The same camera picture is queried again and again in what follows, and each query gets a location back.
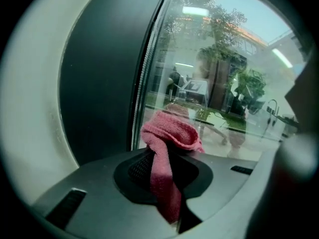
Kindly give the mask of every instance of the ceiling light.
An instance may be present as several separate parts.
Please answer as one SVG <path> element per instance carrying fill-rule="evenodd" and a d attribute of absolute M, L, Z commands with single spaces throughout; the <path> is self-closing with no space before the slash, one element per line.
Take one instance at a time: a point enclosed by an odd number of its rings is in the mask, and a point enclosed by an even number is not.
<path fill-rule="evenodd" d="M 182 63 L 175 63 L 176 65 L 180 65 L 180 66 L 188 66 L 188 67 L 194 67 L 192 65 L 187 65 L 187 64 L 182 64 Z"/>
<path fill-rule="evenodd" d="M 183 13 L 200 15 L 203 17 L 209 16 L 209 10 L 204 8 L 198 8 L 198 7 L 190 7 L 190 6 L 183 6 Z"/>
<path fill-rule="evenodd" d="M 279 59 L 288 67 L 288 68 L 292 68 L 292 64 L 290 63 L 290 61 L 284 56 L 283 53 L 281 53 L 278 49 L 273 49 L 272 52 L 279 57 Z"/>

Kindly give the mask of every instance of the glass window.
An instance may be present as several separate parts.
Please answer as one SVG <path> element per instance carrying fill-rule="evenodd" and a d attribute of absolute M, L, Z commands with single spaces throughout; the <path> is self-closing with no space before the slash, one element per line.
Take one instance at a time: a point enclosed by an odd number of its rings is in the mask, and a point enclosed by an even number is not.
<path fill-rule="evenodd" d="M 264 3 L 171 0 L 154 33 L 139 127 L 174 103 L 187 111 L 206 153 L 255 161 L 298 132 L 285 94 L 305 56 Z"/>

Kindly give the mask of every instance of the faucet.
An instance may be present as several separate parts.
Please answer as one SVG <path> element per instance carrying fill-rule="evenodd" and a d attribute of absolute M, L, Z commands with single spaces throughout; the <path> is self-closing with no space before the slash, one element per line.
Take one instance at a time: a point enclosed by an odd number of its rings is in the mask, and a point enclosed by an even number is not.
<path fill-rule="evenodd" d="M 277 101 L 276 101 L 275 99 L 271 99 L 271 100 L 268 102 L 268 104 L 269 104 L 271 101 L 274 101 L 274 102 L 276 103 L 274 113 L 277 112 L 277 115 L 278 115 L 279 107 L 278 107 L 278 110 L 277 110 L 277 106 L 278 106 Z"/>

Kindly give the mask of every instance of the sky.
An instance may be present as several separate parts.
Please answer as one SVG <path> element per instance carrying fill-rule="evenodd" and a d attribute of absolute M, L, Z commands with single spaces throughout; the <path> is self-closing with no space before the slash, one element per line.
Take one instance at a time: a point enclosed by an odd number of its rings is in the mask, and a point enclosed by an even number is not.
<path fill-rule="evenodd" d="M 247 22 L 243 26 L 259 35 L 266 42 L 277 38 L 290 28 L 267 5 L 259 0 L 217 0 L 228 12 L 233 8 L 244 13 Z"/>

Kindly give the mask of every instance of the red cloth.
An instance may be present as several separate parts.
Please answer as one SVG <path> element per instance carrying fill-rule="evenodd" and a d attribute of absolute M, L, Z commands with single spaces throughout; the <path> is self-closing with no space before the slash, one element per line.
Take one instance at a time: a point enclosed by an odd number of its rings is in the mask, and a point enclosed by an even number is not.
<path fill-rule="evenodd" d="M 143 125 L 141 137 L 155 152 L 151 192 L 157 196 L 159 212 L 169 223 L 174 223 L 179 218 L 181 192 L 173 182 L 166 143 L 173 142 L 185 150 L 204 152 L 198 132 L 184 119 L 157 111 L 151 120 Z"/>

